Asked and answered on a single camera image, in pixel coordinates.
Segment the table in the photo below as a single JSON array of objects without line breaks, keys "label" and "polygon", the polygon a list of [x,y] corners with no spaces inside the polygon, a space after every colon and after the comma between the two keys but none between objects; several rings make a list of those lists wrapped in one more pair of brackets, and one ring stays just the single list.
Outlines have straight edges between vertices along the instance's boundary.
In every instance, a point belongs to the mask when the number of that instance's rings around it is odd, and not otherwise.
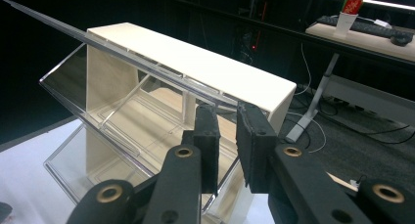
[{"label": "table", "polygon": [[[67,222],[75,204],[43,162],[81,123],[74,120],[0,153],[0,202],[13,208],[5,224]],[[244,223],[273,223],[267,195],[254,196]]]},{"label": "table", "polygon": [[[309,27],[305,32],[333,41],[342,42],[350,46],[415,62],[414,41],[407,44],[405,47],[400,47],[391,44],[388,38],[352,30],[350,30],[346,36],[337,36],[334,34],[335,29],[336,28],[333,26],[317,23]],[[386,118],[415,125],[415,116],[411,117],[411,115],[415,115],[415,102],[333,75],[332,72],[339,56],[338,53],[334,53],[332,60],[321,78],[307,112],[286,136],[288,142],[296,142],[303,130],[317,115],[318,110],[316,108],[323,93],[335,96],[369,111],[376,112]]]}]

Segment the metal stand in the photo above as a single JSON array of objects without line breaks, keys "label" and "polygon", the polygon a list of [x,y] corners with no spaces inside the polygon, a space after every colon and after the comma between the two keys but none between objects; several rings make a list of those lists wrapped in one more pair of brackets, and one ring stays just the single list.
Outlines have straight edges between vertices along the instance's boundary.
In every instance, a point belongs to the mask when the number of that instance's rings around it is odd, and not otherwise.
[{"label": "metal stand", "polygon": [[330,76],[332,75],[333,68],[335,67],[338,58],[339,54],[335,53],[329,65],[327,66],[326,71],[324,72],[323,78],[321,78],[317,91],[311,101],[310,106],[308,107],[308,111],[302,116],[298,124],[296,124],[294,128],[290,131],[290,133],[286,136],[286,140],[289,143],[295,143],[304,131],[304,129],[311,122],[311,120],[317,115],[317,104],[320,101],[320,98],[323,95],[323,92],[326,89],[327,84],[329,83]]}]

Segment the white cup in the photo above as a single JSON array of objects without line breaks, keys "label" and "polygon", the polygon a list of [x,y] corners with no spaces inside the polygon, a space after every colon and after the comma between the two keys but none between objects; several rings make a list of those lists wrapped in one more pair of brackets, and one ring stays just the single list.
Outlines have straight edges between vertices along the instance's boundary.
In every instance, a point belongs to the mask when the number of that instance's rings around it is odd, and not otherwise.
[{"label": "white cup", "polygon": [[335,35],[346,36],[356,18],[357,15],[350,15],[340,12],[338,23],[336,25]]}]

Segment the keyboard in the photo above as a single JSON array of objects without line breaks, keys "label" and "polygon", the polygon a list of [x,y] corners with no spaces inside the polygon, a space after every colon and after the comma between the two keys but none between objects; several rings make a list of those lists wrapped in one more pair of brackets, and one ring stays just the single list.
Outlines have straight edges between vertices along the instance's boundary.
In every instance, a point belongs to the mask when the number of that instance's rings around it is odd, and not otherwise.
[{"label": "keyboard", "polygon": [[[337,17],[323,16],[317,19],[317,22],[323,23],[326,25],[336,26],[338,19],[339,18]],[[354,31],[358,31],[358,32],[362,32],[362,33],[366,33],[370,35],[385,37],[385,38],[391,38],[393,35],[404,35],[404,36],[408,36],[410,41],[412,41],[412,37],[414,36],[414,33],[412,32],[400,31],[400,30],[396,30],[393,28],[385,28],[383,26],[376,25],[373,23],[358,22],[358,21],[355,21],[353,23],[350,30],[354,30]]]}]

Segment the white table surface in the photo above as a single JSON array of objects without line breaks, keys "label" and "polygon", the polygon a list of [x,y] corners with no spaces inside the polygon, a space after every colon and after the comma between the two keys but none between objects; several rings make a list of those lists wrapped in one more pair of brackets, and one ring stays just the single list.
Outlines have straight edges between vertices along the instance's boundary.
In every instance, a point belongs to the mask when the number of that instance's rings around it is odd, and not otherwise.
[{"label": "white table surface", "polygon": [[[80,124],[74,120],[0,153],[0,202],[13,208],[3,224],[66,223],[74,203],[43,162]],[[273,223],[267,195],[254,196],[244,223]]]}]

